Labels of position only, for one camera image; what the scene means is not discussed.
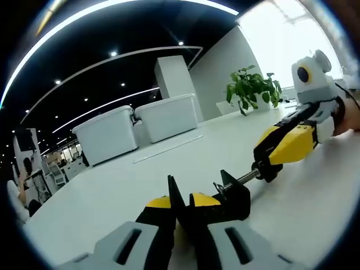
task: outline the desk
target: desk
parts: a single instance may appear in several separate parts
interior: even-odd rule
[[[168,174],[188,203],[191,192],[216,193],[212,183],[221,183],[221,169],[235,177],[247,173],[257,140],[285,114],[285,109],[248,117],[234,112],[88,169],[52,196],[24,228],[54,266],[91,253],[97,240],[134,221],[151,199],[168,194]],[[284,165],[272,183],[250,181],[252,206],[245,222],[270,241],[274,252],[315,267],[352,216],[360,190],[359,158],[360,134],[348,132],[319,145],[306,159]]]

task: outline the ceiling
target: ceiling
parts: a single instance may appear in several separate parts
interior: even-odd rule
[[[15,1],[17,8],[26,9],[14,10],[19,21],[13,23],[13,17],[7,18],[6,25],[10,29],[7,33],[11,38],[3,49],[6,54],[1,63],[2,91],[11,71],[41,36],[72,14],[101,1],[68,0],[54,13],[38,37],[34,35],[34,29],[38,27],[48,3],[37,0],[31,1],[30,5],[27,2]],[[230,0],[218,2],[242,13],[257,1],[247,0],[241,4]],[[56,79],[64,80],[89,65],[108,59],[111,51],[122,54],[177,46],[179,41],[183,41],[185,46],[203,47],[203,55],[236,25],[235,18],[230,13],[197,3],[143,0],[104,8],[68,25],[37,50],[11,86],[0,111],[0,154],[14,157],[11,131],[20,126],[25,111],[55,86]],[[156,87],[154,66],[158,57],[183,55],[189,64],[197,53],[197,49],[170,49],[109,61],[58,87],[29,113],[22,127],[41,131],[38,138],[46,142],[39,145],[41,151],[54,150],[58,147],[58,138],[70,136],[74,126],[99,113],[128,104],[136,108],[161,99],[159,91],[134,96],[90,113],[52,134],[58,127],[89,110]],[[10,161],[6,157],[0,156],[0,159]]]

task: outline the white pillar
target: white pillar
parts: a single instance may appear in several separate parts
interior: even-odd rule
[[[195,87],[181,55],[158,58],[155,65],[155,76],[163,98],[195,94],[194,105],[197,121],[204,121]]]

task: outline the human hand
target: human hand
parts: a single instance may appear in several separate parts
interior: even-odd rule
[[[343,121],[335,128],[333,135],[340,135],[349,129],[360,130],[360,110],[354,100],[344,99],[345,115]]]

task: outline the white storage box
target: white storage box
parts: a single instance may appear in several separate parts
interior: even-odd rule
[[[130,106],[122,106],[73,128],[90,165],[137,148]]]
[[[153,102],[135,110],[152,143],[197,128],[194,94]]]

